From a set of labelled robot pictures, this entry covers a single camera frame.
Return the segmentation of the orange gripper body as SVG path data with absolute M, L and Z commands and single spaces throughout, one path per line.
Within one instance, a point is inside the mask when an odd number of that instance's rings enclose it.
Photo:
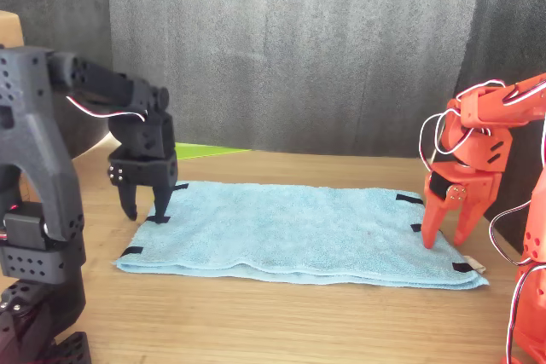
M 432 164 L 424 193 L 441 206 L 485 203 L 495 200 L 502 179 L 501 172 L 476 170 L 456 161 Z

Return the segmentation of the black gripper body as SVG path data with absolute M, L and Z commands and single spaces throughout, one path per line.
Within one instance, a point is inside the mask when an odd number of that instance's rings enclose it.
M 134 157 L 125 148 L 115 149 L 109 156 L 107 174 L 114 186 L 174 187 L 177 182 L 177 156 L 165 158 Z

